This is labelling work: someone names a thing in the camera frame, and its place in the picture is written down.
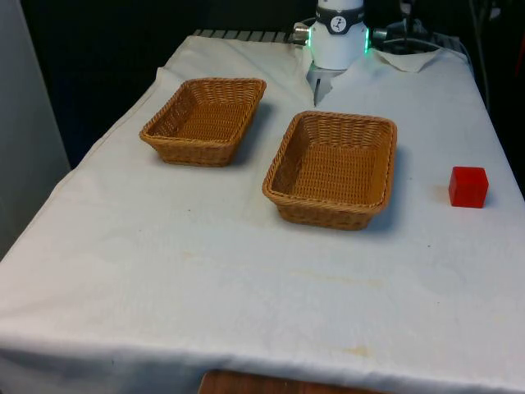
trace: rectangular basket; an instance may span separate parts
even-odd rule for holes
[[[140,132],[167,163],[224,167],[248,130],[266,82],[188,80]]]
[[[397,127],[387,119],[300,113],[262,192],[290,222],[362,230],[388,205],[396,141]]]

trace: white cloth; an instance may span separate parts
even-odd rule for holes
[[[392,201],[366,231],[281,220],[261,192],[312,108],[299,50],[189,38],[0,263],[0,389],[195,393],[208,369],[399,393],[525,392],[525,203],[468,65],[363,57],[320,108],[399,127]],[[227,168],[161,162],[138,134],[181,81],[268,83]],[[485,209],[452,208],[481,166]]]

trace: cable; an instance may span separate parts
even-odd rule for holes
[[[479,61],[482,66],[483,84],[485,85],[485,107],[486,107],[486,110],[489,112],[491,110],[491,98],[489,97],[489,94],[490,94],[489,79],[488,79],[488,75],[486,74],[485,55],[483,54],[482,41],[481,41],[479,31],[477,28],[477,18],[476,18],[476,12],[474,11],[473,0],[468,0],[468,6],[470,8],[470,15],[472,17],[472,23],[474,25],[474,35],[476,36],[477,53],[479,55]]]
[[[460,53],[458,51],[454,51],[453,49],[442,47],[441,45],[438,45],[438,44],[429,43],[428,41],[424,41],[422,39],[411,39],[411,38],[407,38],[407,39],[389,39],[389,40],[385,41],[384,44],[397,44],[397,43],[405,43],[405,42],[425,44],[425,45],[427,45],[429,47],[433,47],[433,48],[436,48],[436,49],[444,49],[445,51],[453,53],[456,56],[463,54],[463,53]],[[465,51],[464,55],[467,57],[468,66],[470,68],[470,71],[472,72],[472,75],[474,75],[473,61],[470,58],[470,54],[468,53],[468,51],[465,48],[465,46],[463,45],[463,43],[461,43],[460,41],[458,41],[458,42],[461,44],[463,50]]]

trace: white cylinder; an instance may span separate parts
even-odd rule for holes
[[[345,35],[330,34],[324,24],[315,22],[310,30],[310,48],[317,67],[346,70],[365,49],[367,27],[360,22]]]
[[[353,10],[363,6],[363,0],[319,0],[319,7],[326,10]]]

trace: stain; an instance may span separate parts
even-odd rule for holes
[[[192,252],[189,252],[188,250],[185,250],[184,252],[182,252],[182,258],[184,260],[188,260],[188,259],[191,259],[192,257],[195,257],[195,253],[192,253]]]
[[[323,275],[321,273],[314,273],[312,271],[292,271],[290,274],[298,277],[309,277],[311,279],[317,279],[324,282],[338,282],[351,286],[370,286],[375,289],[379,289],[384,286],[384,283],[381,279],[368,279],[361,281],[353,279],[352,277],[334,277],[330,275]]]
[[[298,277],[310,277],[325,282],[339,282],[347,285],[357,284],[357,282],[351,277],[332,277],[329,275],[323,275],[321,273],[313,273],[311,271],[292,271],[291,274]]]
[[[381,279],[369,279],[367,285],[374,287],[375,289],[381,289],[385,283]]]
[[[343,352],[363,357],[364,359],[372,357],[372,352],[366,346],[350,347],[348,349],[343,349]]]

